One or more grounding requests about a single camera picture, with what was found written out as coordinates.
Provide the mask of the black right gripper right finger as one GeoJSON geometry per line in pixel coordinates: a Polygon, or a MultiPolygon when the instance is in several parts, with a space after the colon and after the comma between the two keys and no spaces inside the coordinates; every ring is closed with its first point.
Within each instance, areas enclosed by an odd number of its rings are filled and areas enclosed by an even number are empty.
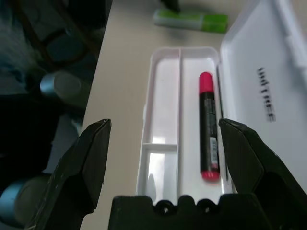
{"type": "Polygon", "coordinates": [[[283,161],[250,127],[219,121],[225,160],[238,193],[253,195],[273,230],[307,228],[307,195],[283,161]]]}

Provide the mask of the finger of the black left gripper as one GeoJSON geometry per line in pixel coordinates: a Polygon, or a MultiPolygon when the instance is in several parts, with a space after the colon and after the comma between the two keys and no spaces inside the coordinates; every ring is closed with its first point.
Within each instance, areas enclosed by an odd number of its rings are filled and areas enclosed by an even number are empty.
{"type": "Polygon", "coordinates": [[[179,0],[160,0],[161,3],[173,12],[180,12],[179,0]]]}

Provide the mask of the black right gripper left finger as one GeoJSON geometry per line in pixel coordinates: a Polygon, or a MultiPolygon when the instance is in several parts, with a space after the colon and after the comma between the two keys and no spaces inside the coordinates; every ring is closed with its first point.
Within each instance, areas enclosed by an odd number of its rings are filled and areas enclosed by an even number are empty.
{"type": "Polygon", "coordinates": [[[84,130],[59,160],[27,230],[79,230],[97,208],[106,172],[111,120],[84,130]]]}

